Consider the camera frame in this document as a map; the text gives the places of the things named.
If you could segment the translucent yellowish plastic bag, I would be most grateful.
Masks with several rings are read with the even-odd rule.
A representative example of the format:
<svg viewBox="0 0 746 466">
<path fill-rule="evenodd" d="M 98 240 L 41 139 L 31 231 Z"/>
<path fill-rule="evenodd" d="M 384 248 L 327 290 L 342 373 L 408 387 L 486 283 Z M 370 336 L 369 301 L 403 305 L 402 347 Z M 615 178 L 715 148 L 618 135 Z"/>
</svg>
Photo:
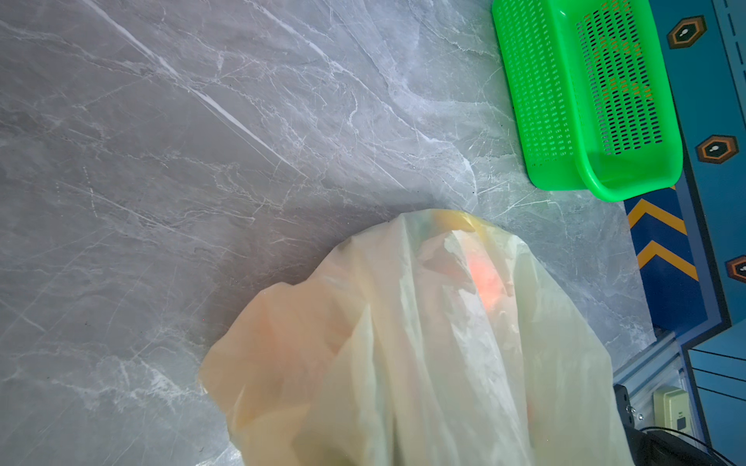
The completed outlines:
<svg viewBox="0 0 746 466">
<path fill-rule="evenodd" d="M 260 291 L 199 380 L 248 465 L 629 465 L 612 362 L 519 237 L 403 214 Z"/>
</svg>

